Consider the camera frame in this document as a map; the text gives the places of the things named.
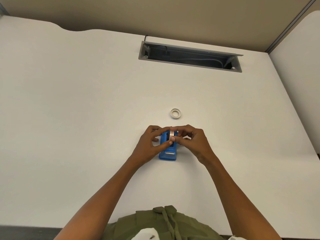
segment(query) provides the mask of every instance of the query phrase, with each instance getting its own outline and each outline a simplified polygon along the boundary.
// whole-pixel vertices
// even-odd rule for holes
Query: green clothing
[[[177,212],[171,205],[139,210],[107,224],[102,240],[130,240],[144,228],[157,230],[160,240],[223,240],[209,226]]]

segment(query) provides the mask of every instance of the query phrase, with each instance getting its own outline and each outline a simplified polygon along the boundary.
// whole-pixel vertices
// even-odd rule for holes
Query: white ring
[[[173,136],[174,136],[174,130],[171,130],[170,134],[169,134],[169,141],[171,140],[171,137],[173,137]]]
[[[174,115],[173,115],[174,112],[177,112],[177,113],[178,113],[178,116],[174,116]],[[171,118],[177,120],[178,118],[180,118],[181,112],[180,112],[180,110],[178,110],[177,108],[173,108],[173,109],[170,111],[170,116],[171,116]]]

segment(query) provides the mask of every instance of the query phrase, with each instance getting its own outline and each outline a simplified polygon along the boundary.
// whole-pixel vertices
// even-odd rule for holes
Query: person's right arm
[[[202,129],[191,125],[171,127],[172,141],[188,148],[210,173],[217,188],[232,234],[246,240],[281,240],[278,233],[230,177],[212,151]]]

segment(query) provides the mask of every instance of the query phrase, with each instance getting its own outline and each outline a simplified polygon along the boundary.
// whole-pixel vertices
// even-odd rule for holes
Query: forearm
[[[233,235],[246,240],[281,239],[215,155],[205,166],[217,188]]]
[[[61,230],[55,240],[98,240],[126,185],[138,167],[129,160],[96,192]]]

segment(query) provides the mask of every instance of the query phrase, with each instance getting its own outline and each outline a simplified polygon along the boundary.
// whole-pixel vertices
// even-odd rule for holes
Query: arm
[[[152,145],[152,141],[158,141],[155,137],[168,129],[169,127],[150,125],[124,165],[78,210],[55,240],[100,239],[122,192],[134,173],[172,144],[172,141],[167,141],[158,146]]]
[[[232,234],[246,240],[281,240],[278,233],[230,177],[212,151],[202,129],[191,125],[171,127],[172,141],[188,148],[210,173],[217,188]]]

